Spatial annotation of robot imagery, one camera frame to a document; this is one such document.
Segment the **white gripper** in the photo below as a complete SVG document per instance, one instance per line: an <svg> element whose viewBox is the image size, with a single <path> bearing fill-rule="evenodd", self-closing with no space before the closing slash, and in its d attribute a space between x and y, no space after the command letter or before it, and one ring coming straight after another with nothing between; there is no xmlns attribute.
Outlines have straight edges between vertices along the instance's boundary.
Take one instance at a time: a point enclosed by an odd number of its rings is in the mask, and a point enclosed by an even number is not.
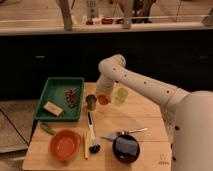
<svg viewBox="0 0 213 171"><path fill-rule="evenodd" d="M114 88L115 81L109 79L103 74L100 75L99 79L96 82L96 90L100 93L105 93L105 97L108 102L112 102L112 91Z"/></svg>

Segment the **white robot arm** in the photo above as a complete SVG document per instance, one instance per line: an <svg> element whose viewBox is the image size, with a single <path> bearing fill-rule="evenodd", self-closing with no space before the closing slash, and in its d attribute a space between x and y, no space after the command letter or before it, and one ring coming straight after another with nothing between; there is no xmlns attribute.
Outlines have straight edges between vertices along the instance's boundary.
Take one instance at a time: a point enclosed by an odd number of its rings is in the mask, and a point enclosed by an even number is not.
<svg viewBox="0 0 213 171"><path fill-rule="evenodd" d="M116 81L175 115L171 171L213 171L213 92L189 92L125 68L116 54L98 69L97 92L110 96Z"/></svg>

